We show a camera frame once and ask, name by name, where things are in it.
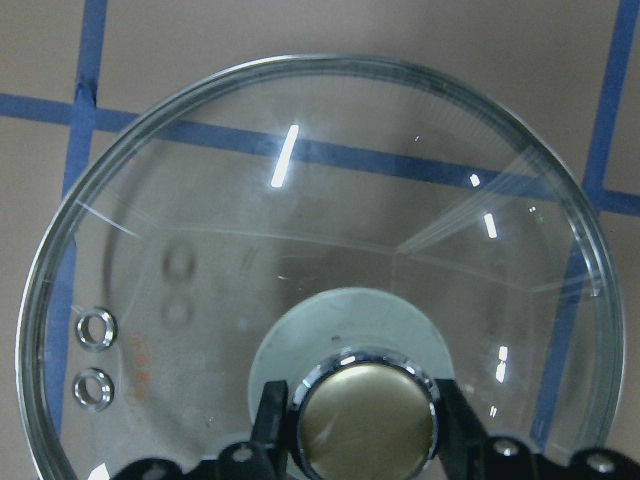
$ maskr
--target metal eyelet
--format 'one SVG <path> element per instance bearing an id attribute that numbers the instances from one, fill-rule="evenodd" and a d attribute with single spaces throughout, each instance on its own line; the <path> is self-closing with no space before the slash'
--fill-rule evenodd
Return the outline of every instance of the metal eyelet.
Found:
<path id="1" fill-rule="evenodd" d="M 96 339 L 91 335 L 89 323 L 92 319 L 98 319 L 104 323 L 104 334 L 102 338 Z M 116 319 L 103 308 L 87 310 L 76 319 L 75 331 L 76 338 L 80 342 L 80 345 L 92 352 L 99 352 L 109 348 L 115 341 L 117 333 Z"/>
<path id="2" fill-rule="evenodd" d="M 88 388 L 87 382 L 94 381 L 100 389 L 100 396 L 96 398 Z M 73 379 L 73 396 L 80 406 L 89 412 L 100 412 L 113 401 L 114 388 L 109 375 L 97 368 L 87 368 L 78 373 Z"/>

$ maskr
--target blue tape line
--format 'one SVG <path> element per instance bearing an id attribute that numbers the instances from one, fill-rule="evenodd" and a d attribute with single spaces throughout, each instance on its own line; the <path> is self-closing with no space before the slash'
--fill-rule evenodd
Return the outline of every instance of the blue tape line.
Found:
<path id="1" fill-rule="evenodd" d="M 135 113 L 99 108 L 96 112 L 96 130 L 119 133 L 133 123 L 138 116 Z"/>
<path id="2" fill-rule="evenodd" d="M 188 121 L 176 122 L 163 131 L 160 138 L 271 158 L 278 156 L 284 141 L 284 137 L 280 135 Z M 541 178 L 325 142 L 299 139 L 291 158 L 298 162 L 464 188 L 474 188 L 469 177 L 476 174 L 482 180 L 478 187 L 481 189 L 518 197 L 556 200 L 555 194 Z"/>
<path id="3" fill-rule="evenodd" d="M 96 122 L 96 94 L 102 57 L 106 0 L 85 0 L 76 75 L 76 95 L 69 119 L 69 144 L 62 185 L 63 195 L 89 162 Z M 64 254 L 51 296 L 45 337 L 45 391 L 53 425 L 60 435 L 64 399 L 69 318 L 73 301 L 76 252 L 71 244 Z"/>
<path id="4" fill-rule="evenodd" d="M 629 56 L 631 55 L 639 6 L 640 0 L 621 0 L 618 7 L 609 58 L 600 92 L 600 104 L 593 128 L 585 176 L 582 181 L 582 188 L 598 211 L 602 209 L 604 179 Z"/>
<path id="5" fill-rule="evenodd" d="M 71 119 L 71 105 L 0 93 L 0 115 L 34 122 L 68 125 Z"/>
<path id="6" fill-rule="evenodd" d="M 536 400 L 535 416 L 530 431 L 531 439 L 541 449 L 544 449 L 549 439 L 587 273 L 582 251 L 578 244 L 573 242 L 565 271 L 564 285 L 560 291 L 551 342 L 547 351 L 541 387 Z"/>
<path id="7" fill-rule="evenodd" d="M 602 209 L 612 213 L 638 217 L 640 216 L 640 195 L 605 190 Z"/>
<path id="8" fill-rule="evenodd" d="M 621 0 L 618 6 L 609 58 L 605 69 L 605 75 L 600 94 L 598 112 L 589 158 L 585 170 L 582 186 L 585 193 L 600 212 L 603 207 L 605 191 L 603 182 L 607 170 L 609 151 L 613 139 L 615 121 L 618 114 L 618 106 L 624 86 L 633 33 L 638 17 L 639 0 Z M 565 285 L 562 289 L 561 299 L 556 312 L 556 319 L 547 351 L 540 391 L 536 403 L 533 424 L 531 426 L 531 438 L 544 450 L 549 439 L 551 424 L 556 409 L 556 402 L 562 384 L 562 375 L 566 365 L 567 355 L 571 345 L 573 327 L 577 315 L 577 302 L 580 301 L 579 292 L 584 286 L 584 281 L 572 283 L 576 278 L 583 278 L 586 274 L 584 260 L 574 244 L 571 256 L 567 262 L 565 272 Z M 567 292 L 576 290 L 575 294 Z"/>

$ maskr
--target glass surface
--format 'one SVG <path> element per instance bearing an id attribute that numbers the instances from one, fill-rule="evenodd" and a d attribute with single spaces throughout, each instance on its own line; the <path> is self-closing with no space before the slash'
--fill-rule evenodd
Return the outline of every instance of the glass surface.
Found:
<path id="1" fill-rule="evenodd" d="M 593 213 L 553 153 L 437 72 L 282 57 L 143 116 L 54 218 L 18 355 L 38 468 L 86 479 L 153 456 L 188 470 L 246 439 L 249 370 L 270 327 L 319 292 L 356 286 L 438 327 L 490 432 L 562 462 L 604 441 L 620 299 Z M 96 307 L 117 337 L 90 351 L 74 328 Z M 113 381 L 99 412 L 72 394 L 87 368 Z M 419 478 L 441 475 L 433 465 Z"/>

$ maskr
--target gold cap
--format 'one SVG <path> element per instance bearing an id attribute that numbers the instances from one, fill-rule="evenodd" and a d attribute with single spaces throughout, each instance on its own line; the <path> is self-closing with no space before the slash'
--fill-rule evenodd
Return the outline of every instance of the gold cap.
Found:
<path id="1" fill-rule="evenodd" d="M 431 402 L 398 368 L 359 363 L 312 390 L 300 418 L 302 455 L 325 480 L 404 480 L 433 444 Z"/>

